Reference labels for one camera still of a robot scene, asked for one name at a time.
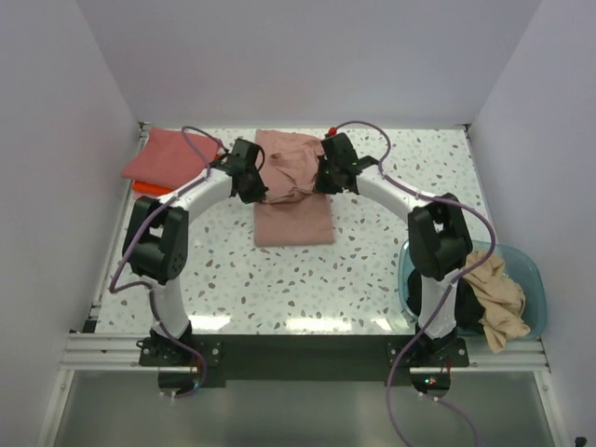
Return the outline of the dusty pink printed t-shirt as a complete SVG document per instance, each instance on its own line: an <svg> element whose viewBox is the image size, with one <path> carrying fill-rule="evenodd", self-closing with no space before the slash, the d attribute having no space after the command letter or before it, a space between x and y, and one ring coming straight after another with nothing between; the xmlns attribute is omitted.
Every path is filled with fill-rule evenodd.
<svg viewBox="0 0 596 447"><path fill-rule="evenodd" d="M265 200L254 205L254 243L260 248L329 245L335 240L329 198L314 191L320 140L295 132L258 129L264 149Z"/></svg>

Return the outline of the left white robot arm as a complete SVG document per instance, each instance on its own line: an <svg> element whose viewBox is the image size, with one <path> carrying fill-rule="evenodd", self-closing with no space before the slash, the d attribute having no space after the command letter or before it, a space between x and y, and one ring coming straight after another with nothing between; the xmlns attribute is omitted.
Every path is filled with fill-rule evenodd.
<svg viewBox="0 0 596 447"><path fill-rule="evenodd" d="M191 322L183 306L180 275L189 251L189 226L212 206L237 196L245 204L262 202L267 187L260 169L264 150L243 139L212 161L195 179L171 193L134 203L114 273L112 293L140 286L149 293L152 331L163 337L159 352L172 365L185 364L193 343L185 337Z"/></svg>

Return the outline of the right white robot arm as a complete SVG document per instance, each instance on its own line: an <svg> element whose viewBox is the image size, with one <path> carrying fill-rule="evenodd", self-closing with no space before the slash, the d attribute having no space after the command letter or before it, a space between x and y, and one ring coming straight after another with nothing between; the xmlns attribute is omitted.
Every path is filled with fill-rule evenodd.
<svg viewBox="0 0 596 447"><path fill-rule="evenodd" d="M377 159L359 157L348 136L334 128L321 145L316 192L367 197L406 223L410 258L422 280L417 326L425 337L415 342L414 353L421 363L437 365L448 354L444 339L456 327L456 275L472 249L462 203L450 194L430 196L409 184L396 186L380 171Z"/></svg>

